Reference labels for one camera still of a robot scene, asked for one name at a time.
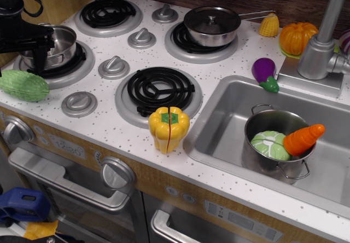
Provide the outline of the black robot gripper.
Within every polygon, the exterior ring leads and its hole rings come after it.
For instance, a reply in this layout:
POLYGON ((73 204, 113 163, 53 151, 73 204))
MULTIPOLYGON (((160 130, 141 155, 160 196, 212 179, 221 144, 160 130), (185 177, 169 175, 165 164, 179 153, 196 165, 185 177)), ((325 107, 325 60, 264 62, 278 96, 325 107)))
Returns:
POLYGON ((48 52, 55 46, 54 29, 25 22, 1 20, 1 53, 32 50, 35 74, 44 71, 48 52))

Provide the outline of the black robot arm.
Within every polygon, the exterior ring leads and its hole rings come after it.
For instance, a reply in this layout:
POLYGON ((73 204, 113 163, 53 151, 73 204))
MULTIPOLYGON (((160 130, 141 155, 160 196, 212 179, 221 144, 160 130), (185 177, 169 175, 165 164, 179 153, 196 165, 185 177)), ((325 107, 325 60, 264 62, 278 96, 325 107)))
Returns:
POLYGON ((36 18, 43 12, 41 0, 35 13, 25 9, 24 0, 1 0, 1 53, 30 51, 33 56, 34 72, 44 71, 47 53, 54 47, 54 29, 31 24, 22 19, 22 13, 36 18))

